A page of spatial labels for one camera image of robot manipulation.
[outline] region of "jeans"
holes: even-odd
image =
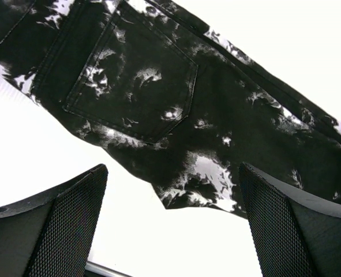
[[[245,218],[242,162],[341,204],[341,124],[170,0],[0,0],[0,74],[167,209]]]

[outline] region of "jeans seam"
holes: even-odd
[[[36,4],[37,0],[34,0],[33,3],[27,8],[27,11],[23,14],[23,16],[12,26],[12,28],[6,33],[6,35],[0,40],[0,45],[11,35],[11,33],[18,27],[18,25],[25,19],[27,14],[31,11],[31,9]]]
[[[121,8],[122,5],[125,5],[124,2],[119,4],[119,6],[117,8]],[[144,26],[144,28],[146,28],[146,29],[150,30],[151,32],[153,32],[154,35],[156,35],[160,40],[164,40],[165,38],[169,39],[163,32],[158,30],[155,26],[153,27],[154,30],[148,28],[147,25],[143,22],[143,18],[139,18],[137,13],[130,11],[130,8],[132,8],[130,5],[128,5],[127,7],[124,7],[123,13],[121,13],[117,18],[115,18],[115,19],[113,18],[107,24],[107,26],[108,25],[113,25],[114,22],[116,22],[116,21],[121,19],[123,14],[129,13],[133,17],[136,17],[136,19]],[[112,37],[112,34],[113,34],[113,32],[108,35],[108,37],[105,39],[103,44],[108,43],[108,41]],[[176,46],[176,44],[173,41],[171,41],[171,42],[172,42],[171,51],[174,52],[181,59],[183,59],[186,62],[188,62],[188,64],[189,64],[189,70],[188,70],[188,75],[189,75],[188,76],[188,80],[189,80],[188,83],[189,83],[189,85],[188,85],[187,97],[186,97],[187,101],[186,101],[186,103],[183,106],[183,109],[184,109],[185,107],[192,105],[192,98],[193,98],[193,91],[194,91],[194,84],[195,84],[195,82],[194,81],[191,82],[191,80],[192,79],[196,80],[198,66],[197,66],[197,64],[192,59],[190,59],[185,53],[183,53],[183,51],[181,51]],[[91,59],[91,56],[92,56],[92,53],[91,53],[90,57],[88,58],[88,61],[84,65],[82,72],[84,71],[84,68],[87,67],[87,63]],[[68,96],[66,98],[66,104],[64,106],[64,110],[66,110],[66,111],[68,111],[70,113],[74,113],[74,114],[80,115],[82,117],[91,118],[94,121],[98,121],[100,124],[109,125],[109,127],[112,126],[112,128],[117,129],[120,132],[131,133],[131,136],[134,136],[134,137],[137,137],[137,138],[140,138],[140,139],[145,139],[145,137],[146,137],[146,138],[150,139],[151,141],[156,140],[158,137],[163,137],[164,134],[166,134],[166,133],[170,132],[171,130],[173,130],[180,122],[182,122],[188,116],[188,113],[186,115],[180,114],[172,122],[170,122],[170,123],[168,123],[166,125],[159,126],[158,128],[154,128],[154,130],[156,131],[156,134],[146,134],[146,135],[143,135],[143,134],[139,134],[137,132],[130,131],[130,130],[122,127],[122,126],[118,126],[118,125],[116,125],[114,123],[111,123],[111,122],[109,122],[109,121],[107,121],[107,120],[105,120],[103,118],[97,117],[97,116],[93,115],[92,113],[87,113],[85,111],[82,111],[81,109],[79,109],[79,108],[77,108],[75,106],[77,104],[80,96],[81,96],[81,90],[83,89],[83,84],[85,83],[87,78],[88,77],[85,77],[84,79],[78,78],[77,82],[75,83],[75,85],[73,86],[72,90],[69,92],[69,94],[68,94]]]
[[[55,58],[57,57],[56,54],[51,55],[52,51],[55,50],[56,52],[59,52],[60,49],[62,48],[66,38],[69,36],[69,30],[71,29],[71,22],[73,22],[76,17],[79,15],[80,10],[84,7],[83,1],[82,0],[76,0],[76,2],[74,3],[74,5],[81,5],[77,10],[75,14],[68,14],[68,17],[66,19],[66,21],[64,22],[64,26],[62,27],[62,29],[58,32],[55,40],[53,41],[53,43],[51,44],[51,46],[49,47],[47,54],[44,56],[43,60],[41,61],[41,63],[38,66],[38,69],[36,71],[36,77],[33,79],[32,81],[32,85],[31,85],[31,90],[33,90],[32,94],[35,94],[36,96],[38,96],[38,89],[40,88],[41,85],[43,85],[43,83],[45,82],[52,66],[55,64],[56,60]]]
[[[220,46],[220,45],[217,45],[217,46],[213,46],[213,44],[217,44],[216,42],[214,42],[212,39],[206,37],[203,33],[200,33],[196,28],[194,28],[193,26],[191,26],[190,24],[184,22],[183,19],[179,18],[176,14],[174,14],[173,12],[171,12],[170,10],[168,10],[167,8],[164,8],[162,5],[160,4],[157,4],[157,3],[153,3],[152,1],[149,1],[149,0],[144,0],[146,2],[148,2],[150,5],[153,5],[155,7],[157,7],[159,10],[161,10],[162,12],[165,12],[167,13],[166,16],[168,17],[175,17],[179,23],[184,27],[185,25],[191,29],[193,29],[195,31],[195,35],[198,36],[199,38],[201,38],[202,40],[207,40],[206,42],[208,44],[210,44],[213,48],[215,48],[216,50],[218,50],[218,52],[220,52],[222,55],[224,56],[227,56],[228,57],[228,60],[233,62],[233,60],[235,60],[235,58],[233,57],[233,55],[231,55],[224,47]],[[292,95],[292,93],[290,93],[289,91],[287,91],[287,89],[283,88],[281,85],[278,85],[276,84],[275,82],[269,80],[266,75],[271,75],[268,71],[266,71],[264,68],[262,68],[260,65],[259,67],[262,68],[262,70],[265,71],[265,73],[261,73],[260,70],[256,70],[254,67],[250,66],[250,65],[246,65],[248,68],[250,68],[252,71],[254,71],[255,73],[257,73],[259,76],[261,76],[262,78],[264,78],[264,80],[266,82],[269,82],[270,84],[272,84],[274,87],[277,87],[280,91],[282,91],[285,95],[287,95],[290,99],[292,99],[293,101],[296,102],[296,104],[302,108],[306,108],[308,109],[312,114],[313,114],[313,117],[318,120],[319,122],[321,122],[322,124],[324,124],[326,127],[330,128],[330,129],[333,129],[333,126],[331,126],[330,124],[328,124],[326,121],[324,121],[322,119],[322,117],[319,117],[317,115],[317,113],[312,109],[312,107],[309,107],[310,105],[304,105],[302,103],[300,103],[300,101],[294,96]],[[241,70],[245,75],[247,75],[243,69],[241,69],[238,65],[236,65],[236,67]],[[251,77],[248,76],[249,79],[251,79],[255,84],[257,84]],[[324,114],[328,114],[327,112],[325,112],[322,108],[320,107],[317,107],[319,110],[321,110],[322,112],[324,112]],[[338,143],[341,144],[341,142],[336,139],[336,138],[333,138],[335,141],[337,141]]]

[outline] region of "stitching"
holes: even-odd
[[[77,2],[74,3],[74,5],[81,5],[83,4],[81,0],[77,0]],[[41,85],[44,84],[49,72],[51,71],[51,68],[53,67],[53,65],[56,63],[57,61],[57,56],[51,56],[51,52],[54,50],[56,44],[58,43],[58,41],[61,39],[61,44],[60,44],[60,47],[59,49],[57,50],[57,52],[59,52],[61,50],[61,48],[63,47],[63,45],[65,44],[66,42],[66,39],[68,38],[69,36],[69,30],[71,30],[71,28],[73,27],[73,24],[71,24],[76,18],[77,16],[79,15],[80,11],[83,9],[85,5],[81,5],[80,7],[78,7],[78,9],[76,10],[75,14],[69,14],[66,21],[65,21],[65,24],[63,26],[63,28],[59,31],[59,33],[57,34],[54,42],[52,43],[52,45],[50,46],[50,48],[48,49],[47,51],[47,54],[46,56],[44,56],[43,60],[41,61],[40,65],[38,66],[38,69],[36,71],[36,77],[33,79],[32,81],[32,85],[31,85],[31,88],[32,90],[36,91],[39,89],[39,87]],[[39,73],[42,71],[42,69],[45,69],[46,70],[46,74],[44,74],[43,76],[41,76],[41,79],[39,80]]]
[[[15,25],[7,32],[7,34],[0,40],[0,45],[11,35],[11,33],[15,30],[15,28],[25,19],[27,14],[31,11],[31,9],[36,4],[37,0],[34,0],[33,3],[28,7],[27,11],[23,14],[23,16],[15,23]]]
[[[180,21],[183,27],[185,27],[185,25],[187,27],[190,27],[191,29],[193,29],[196,33],[195,35],[198,36],[200,39],[202,39],[203,41],[205,41],[206,43],[210,44],[214,49],[218,50],[218,52],[220,52],[221,54],[223,54],[224,56],[229,57],[228,59],[233,62],[234,60],[237,60],[231,53],[229,53],[223,46],[217,44],[216,42],[214,42],[212,39],[206,37],[203,33],[200,33],[194,26],[189,25],[188,23],[186,23],[183,19],[181,19],[180,17],[178,17],[175,13],[173,13],[172,11],[168,10],[167,8],[165,8],[163,5],[157,4],[157,3],[153,3],[151,0],[144,0],[146,2],[148,2],[150,5],[153,5],[154,7],[158,8],[159,10],[161,10],[163,13],[167,13],[167,16],[169,18],[171,18],[171,16],[175,17],[178,21]],[[252,60],[252,62],[256,65],[258,65],[259,67],[261,67],[259,64],[257,64],[254,60]],[[286,89],[282,88],[282,86],[288,86],[288,89],[292,89],[295,93],[299,93],[298,91],[296,91],[294,88],[291,88],[288,84],[284,83],[281,86],[278,86],[275,82],[269,80],[267,77],[265,77],[265,75],[272,76],[273,78],[276,78],[275,76],[273,76],[272,74],[270,74],[269,72],[267,72],[264,68],[261,67],[261,70],[265,71],[263,73],[260,73],[260,70],[256,70],[254,67],[252,67],[250,64],[245,65],[248,66],[248,68],[250,68],[252,71],[254,71],[255,73],[257,73],[259,76],[261,76],[262,78],[264,78],[264,80],[266,82],[269,82],[270,84],[272,84],[274,87],[276,87],[277,89],[279,89],[280,91],[282,91],[285,95],[287,95],[290,99],[292,99],[293,101],[295,101],[297,103],[297,105],[299,107],[302,108],[306,108],[307,110],[309,110],[312,114],[313,117],[315,117],[316,120],[318,120],[319,122],[321,122],[324,126],[328,127],[330,130],[333,130],[336,133],[336,130],[334,130],[333,126],[331,126],[329,123],[327,123],[326,121],[323,120],[322,117],[317,116],[317,113],[315,111],[313,111],[311,109],[311,107],[308,107],[308,105],[304,105],[301,104],[299,102],[299,100],[292,95],[291,93],[289,93],[288,91],[286,91]],[[237,66],[237,68],[239,68],[245,75],[247,75],[239,66]],[[251,79],[255,84],[257,84],[251,77],[248,76],[249,79]],[[321,109],[320,107],[314,107],[315,110],[319,110],[320,113],[324,113],[326,116],[328,116],[329,114],[327,112],[325,112],[323,109]]]
[[[151,28],[150,29],[148,26],[147,26],[147,21],[146,21],[146,18],[145,17],[142,17],[140,16],[137,12],[134,12],[134,11],[131,11],[130,9],[132,8],[129,4],[127,4],[127,7],[123,6],[125,5],[126,2],[122,2],[121,4],[118,5],[117,9],[121,8],[123,11],[121,13],[120,16],[118,16],[117,18],[115,19],[112,19],[112,22],[110,22],[109,24],[107,24],[107,26],[111,25],[112,27],[114,27],[114,22],[117,22],[119,21],[124,14],[126,14],[127,12],[130,13],[133,17],[135,17],[140,23],[142,23],[142,25],[150,30],[152,33],[154,33],[160,40],[169,40],[171,42],[170,44],[170,49],[177,55],[179,56],[180,58],[182,58],[183,60],[187,61],[187,62],[191,62],[190,64],[190,68],[189,68],[189,85],[188,85],[188,92],[187,92],[187,97],[186,97],[186,101],[185,101],[185,104],[183,105],[183,110],[185,109],[186,106],[191,106],[192,104],[192,98],[193,98],[193,91],[194,91],[194,84],[196,82],[196,76],[197,76],[197,64],[192,60],[190,59],[185,53],[183,53],[183,51],[181,51],[177,46],[176,44],[170,40],[163,32],[161,32],[160,30],[158,30],[155,26],[151,25]],[[96,44],[96,46],[94,47],[94,49],[97,48],[98,44],[101,42],[101,39],[104,35],[104,33],[107,31],[107,28],[105,28],[105,30],[103,31],[103,34],[100,36],[100,38],[98,39],[98,42]],[[108,38],[104,41],[103,44],[107,44],[108,41],[111,39],[112,37],[112,33],[110,33],[110,35],[108,36]],[[84,69],[87,68],[87,64],[90,62],[92,56],[93,56],[93,52],[94,50],[92,51],[91,55],[89,56],[88,60],[87,60],[87,63],[85,64],[84,66]],[[98,58],[95,60],[95,65],[98,64]],[[183,114],[180,114],[179,116],[176,117],[176,119],[172,120],[170,123],[166,124],[166,125],[159,125],[158,128],[155,128],[154,130],[156,129],[160,129],[161,130],[158,132],[158,134],[155,134],[155,135],[143,135],[143,134],[139,134],[137,132],[134,132],[130,129],[127,129],[127,128],[124,128],[123,126],[118,126],[114,123],[111,123],[109,121],[106,121],[105,119],[102,119],[102,118],[99,118],[91,113],[87,113],[85,111],[82,111],[80,110],[79,108],[76,107],[76,104],[77,102],[79,101],[79,98],[82,94],[82,90],[83,90],[83,85],[84,83],[86,82],[88,76],[86,76],[84,79],[82,79],[82,75],[84,74],[84,69],[82,70],[78,80],[76,81],[75,85],[73,86],[73,89],[69,92],[68,94],[68,97],[66,99],[67,103],[65,105],[65,109],[70,112],[70,113],[74,113],[74,114],[77,114],[77,115],[80,115],[81,117],[88,117],[88,118],[91,118],[92,120],[94,121],[98,121],[99,123],[103,124],[103,125],[107,125],[109,127],[112,127],[114,129],[117,129],[118,131],[122,132],[122,133],[126,133],[126,134],[129,134],[131,136],[134,136],[134,137],[139,137],[141,139],[144,139],[144,138],[147,138],[151,141],[154,141],[154,140],[158,140],[157,137],[161,137],[163,136],[164,134],[170,132],[171,130],[173,130],[179,123],[182,122],[182,120],[179,120],[177,121],[177,119],[179,117],[183,117],[183,119],[185,119],[188,115],[189,115],[189,110],[187,112],[186,115],[183,115]]]
[[[106,24],[106,27],[105,29],[102,31],[102,33],[100,34],[99,38],[97,39],[97,42],[95,44],[95,46],[93,47],[92,51],[91,51],[91,54],[89,55],[85,65],[83,66],[83,69],[81,71],[81,73],[79,74],[79,77],[77,79],[77,81],[74,83],[74,86],[72,88],[72,90],[69,92],[68,96],[66,97],[66,108],[67,109],[70,109],[70,108],[73,108],[73,106],[75,106],[79,100],[79,97],[81,96],[81,90],[83,89],[83,85],[80,84],[81,80],[82,80],[82,83],[85,83],[88,79],[88,76],[84,76],[84,70],[87,68],[89,62],[91,61],[92,59],[92,56],[95,52],[95,50],[99,47],[99,44],[100,42],[102,42],[101,40],[103,39],[103,36],[105,35],[106,31],[108,30],[108,28],[111,26],[111,27],[114,27],[114,23],[117,22],[121,17],[117,17],[117,18],[114,18],[114,14],[113,14],[113,17],[111,19],[111,21],[109,21],[107,24]],[[106,44],[108,42],[108,40],[110,39],[110,37],[113,35],[113,32],[111,32],[109,34],[109,36],[107,37],[107,39],[104,41],[104,44]],[[99,56],[96,58],[95,63],[94,65],[96,66],[98,64],[98,59],[99,59]]]

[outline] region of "black jeans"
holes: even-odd
[[[341,204],[336,119],[170,0],[0,0],[0,74],[166,208],[245,217],[241,162]]]

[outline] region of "black and white tie-dye jeans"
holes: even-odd
[[[0,0],[0,74],[168,209],[245,217],[241,162],[341,204],[341,124],[170,0]]]

